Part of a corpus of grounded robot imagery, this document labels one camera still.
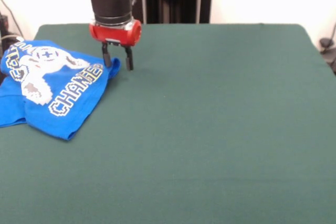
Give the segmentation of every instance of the blue t-shirt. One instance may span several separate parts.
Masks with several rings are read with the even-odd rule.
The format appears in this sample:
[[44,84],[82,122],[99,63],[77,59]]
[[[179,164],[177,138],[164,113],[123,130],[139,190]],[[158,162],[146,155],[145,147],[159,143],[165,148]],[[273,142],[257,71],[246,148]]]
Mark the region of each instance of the blue t-shirt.
[[27,123],[70,140],[102,97],[120,60],[103,60],[47,41],[21,41],[1,59],[0,127]]

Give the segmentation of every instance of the cartoon character print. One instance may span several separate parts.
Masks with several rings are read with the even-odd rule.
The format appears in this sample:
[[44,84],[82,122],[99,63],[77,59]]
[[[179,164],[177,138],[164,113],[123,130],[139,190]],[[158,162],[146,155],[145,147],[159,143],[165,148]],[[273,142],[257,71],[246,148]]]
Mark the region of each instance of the cartoon character print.
[[19,73],[22,95],[36,104],[48,104],[53,93],[43,78],[47,73],[55,73],[64,66],[70,69],[84,69],[90,63],[76,59],[68,52],[55,47],[33,47],[20,58]]

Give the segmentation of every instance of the printed graphic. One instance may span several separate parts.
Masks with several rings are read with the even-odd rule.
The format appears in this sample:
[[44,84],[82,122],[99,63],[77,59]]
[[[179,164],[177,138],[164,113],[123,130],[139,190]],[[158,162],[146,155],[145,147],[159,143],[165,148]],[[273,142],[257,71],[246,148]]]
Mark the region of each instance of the printed graphic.
[[12,68],[10,75],[21,82],[22,95],[40,105],[49,103],[53,98],[51,88],[44,79],[45,74],[58,72],[64,66],[71,69],[90,66],[90,63],[75,59],[55,47],[32,47],[27,53],[19,59],[18,66]]
[[95,83],[102,73],[103,65],[93,64],[73,76],[60,95],[48,106],[50,113],[55,116],[66,116],[82,93]]

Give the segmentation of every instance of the shirt sleeve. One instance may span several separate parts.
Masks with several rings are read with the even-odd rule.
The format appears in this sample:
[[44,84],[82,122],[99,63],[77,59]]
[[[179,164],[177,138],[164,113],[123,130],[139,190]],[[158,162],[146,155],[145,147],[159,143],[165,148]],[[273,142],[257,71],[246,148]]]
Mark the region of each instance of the shirt sleeve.
[[26,123],[20,85],[6,77],[0,86],[0,127]]

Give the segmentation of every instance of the table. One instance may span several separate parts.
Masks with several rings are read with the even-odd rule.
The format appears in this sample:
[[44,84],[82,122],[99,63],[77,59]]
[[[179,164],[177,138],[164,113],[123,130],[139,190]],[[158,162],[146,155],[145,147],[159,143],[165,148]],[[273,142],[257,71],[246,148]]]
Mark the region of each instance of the table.
[[[101,54],[87,24],[36,39]],[[71,142],[1,129],[2,223],[336,223],[336,79],[302,27],[146,25],[134,66]]]

